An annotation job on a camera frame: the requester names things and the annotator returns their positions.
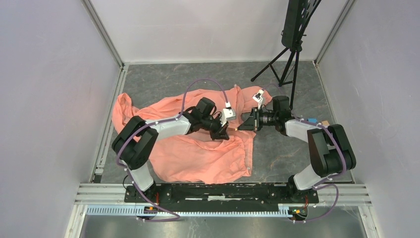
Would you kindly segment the black music stand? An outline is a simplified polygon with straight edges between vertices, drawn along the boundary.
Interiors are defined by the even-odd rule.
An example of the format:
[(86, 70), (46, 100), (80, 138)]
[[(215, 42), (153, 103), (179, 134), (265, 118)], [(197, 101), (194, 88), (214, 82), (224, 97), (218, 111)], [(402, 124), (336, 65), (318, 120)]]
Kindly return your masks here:
[[(261, 71), (251, 78), (251, 81), (254, 82), (262, 73), (270, 68), (278, 82), (279, 87), (291, 84), (290, 108), (293, 108), (294, 104), (299, 58), (303, 43), (302, 38), (306, 36), (305, 30), (320, 3), (321, 1), (319, 0), (288, 1), (284, 28), (281, 32), (281, 43), (285, 49), (283, 49)], [(286, 66), (284, 67), (282, 75), (279, 76), (274, 69), (273, 64), (287, 51), (290, 52), (290, 56)]]

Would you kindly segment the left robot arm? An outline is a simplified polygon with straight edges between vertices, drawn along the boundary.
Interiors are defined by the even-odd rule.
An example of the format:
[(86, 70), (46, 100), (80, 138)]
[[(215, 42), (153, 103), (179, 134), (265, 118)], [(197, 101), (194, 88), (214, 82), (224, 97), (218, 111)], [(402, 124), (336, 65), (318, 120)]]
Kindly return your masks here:
[(215, 103), (209, 98), (201, 98), (196, 106), (173, 117), (160, 120), (145, 120), (132, 117), (112, 143), (116, 162), (122, 166), (137, 189), (137, 196), (150, 202), (156, 195), (155, 181), (148, 168), (148, 160), (156, 142), (178, 135), (188, 135), (199, 130), (208, 131), (212, 140), (228, 140), (229, 121), (236, 113), (227, 102), (225, 108), (217, 112)]

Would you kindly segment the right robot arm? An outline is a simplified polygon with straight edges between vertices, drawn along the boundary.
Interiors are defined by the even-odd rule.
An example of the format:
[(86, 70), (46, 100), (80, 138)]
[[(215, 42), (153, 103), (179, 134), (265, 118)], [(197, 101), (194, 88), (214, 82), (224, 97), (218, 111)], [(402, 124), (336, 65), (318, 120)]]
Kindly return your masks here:
[(287, 96), (273, 97), (271, 110), (263, 109), (262, 91), (257, 92), (253, 99), (258, 105), (251, 109), (250, 116), (238, 126), (238, 130), (259, 131), (264, 126), (273, 126), (281, 134), (308, 144), (310, 165), (290, 176), (286, 184), (286, 196), (290, 201), (301, 201), (306, 193), (319, 189), (323, 182), (356, 166), (354, 152), (342, 125), (323, 125), (295, 118)]

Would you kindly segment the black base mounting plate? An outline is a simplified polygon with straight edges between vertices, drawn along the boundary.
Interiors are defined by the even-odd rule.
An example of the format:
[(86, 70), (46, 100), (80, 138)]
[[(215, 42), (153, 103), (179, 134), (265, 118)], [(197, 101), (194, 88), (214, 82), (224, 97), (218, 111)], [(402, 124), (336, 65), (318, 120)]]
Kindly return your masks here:
[(124, 202), (150, 200), (173, 212), (274, 212), (279, 204), (306, 205), (319, 202), (312, 189), (297, 191), (285, 183), (156, 183), (143, 198), (126, 186)]

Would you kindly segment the salmon pink jacket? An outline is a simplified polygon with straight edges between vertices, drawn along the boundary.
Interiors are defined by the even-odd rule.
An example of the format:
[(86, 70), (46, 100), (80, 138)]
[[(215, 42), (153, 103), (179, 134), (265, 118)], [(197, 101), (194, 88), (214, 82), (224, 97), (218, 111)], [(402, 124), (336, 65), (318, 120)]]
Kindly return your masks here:
[(253, 131), (237, 130), (243, 122), (239, 117), (249, 113), (257, 102), (253, 95), (261, 90), (258, 86), (240, 88), (235, 86), (221, 91), (197, 89), (186, 96), (166, 97), (148, 107), (133, 106), (126, 93), (117, 97), (112, 112), (112, 123), (117, 132), (133, 116), (143, 119), (163, 119), (180, 112), (182, 100), (185, 107), (195, 106), (206, 97), (215, 102), (218, 110), (225, 106), (227, 98), (237, 114), (229, 122), (229, 140), (211, 140), (207, 131), (200, 130), (189, 135), (172, 136), (156, 142), (149, 161), (156, 175), (165, 182), (204, 182), (207, 184), (233, 182), (252, 174), (254, 137)]

